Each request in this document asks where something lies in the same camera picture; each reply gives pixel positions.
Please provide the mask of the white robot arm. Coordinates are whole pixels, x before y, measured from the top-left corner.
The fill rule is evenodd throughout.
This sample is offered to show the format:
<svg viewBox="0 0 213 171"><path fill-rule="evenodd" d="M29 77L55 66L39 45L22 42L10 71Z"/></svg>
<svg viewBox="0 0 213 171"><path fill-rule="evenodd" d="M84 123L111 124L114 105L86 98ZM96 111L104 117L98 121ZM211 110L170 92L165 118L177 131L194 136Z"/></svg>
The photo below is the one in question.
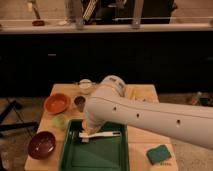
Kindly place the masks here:
<svg viewBox="0 0 213 171"><path fill-rule="evenodd" d="M126 124L213 150L213 107L140 102L124 96L125 82L106 76L86 101L89 129Z"/></svg>

